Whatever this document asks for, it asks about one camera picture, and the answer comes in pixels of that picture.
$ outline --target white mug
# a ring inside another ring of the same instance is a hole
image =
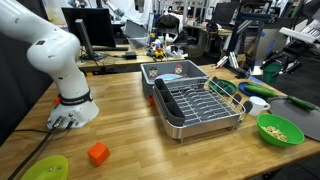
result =
[[[268,104],[265,100],[251,96],[249,101],[252,103],[252,109],[248,113],[250,116],[258,116],[261,111],[270,109],[270,104]]]

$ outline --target orange cube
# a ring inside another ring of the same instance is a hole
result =
[[[109,148],[101,142],[97,142],[87,153],[90,161],[96,166],[101,166],[101,164],[110,156]]]

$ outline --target green bowl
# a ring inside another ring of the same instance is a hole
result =
[[[304,141],[304,134],[295,124],[289,120],[274,115],[274,114],[261,114],[257,118],[258,132],[262,139],[275,146],[292,146],[301,144]],[[267,133],[262,127],[272,126],[280,130],[285,136],[287,141],[282,141]]]
[[[67,180],[69,175],[68,160],[61,155],[41,159],[31,166],[21,180]]]

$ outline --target dish rack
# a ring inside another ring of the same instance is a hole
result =
[[[209,88],[204,82],[155,81],[154,101],[170,137],[183,142],[186,137],[223,128],[235,129],[245,112],[244,106],[214,81],[210,83],[217,88]]]

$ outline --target black monitor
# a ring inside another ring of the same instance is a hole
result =
[[[215,10],[212,13],[211,21],[222,26],[228,26],[238,5],[239,3],[237,2],[217,3]]]
[[[61,9],[69,32],[76,35],[82,45],[84,45],[83,40],[75,23],[77,19],[83,20],[92,45],[116,47],[109,9],[67,7]]]

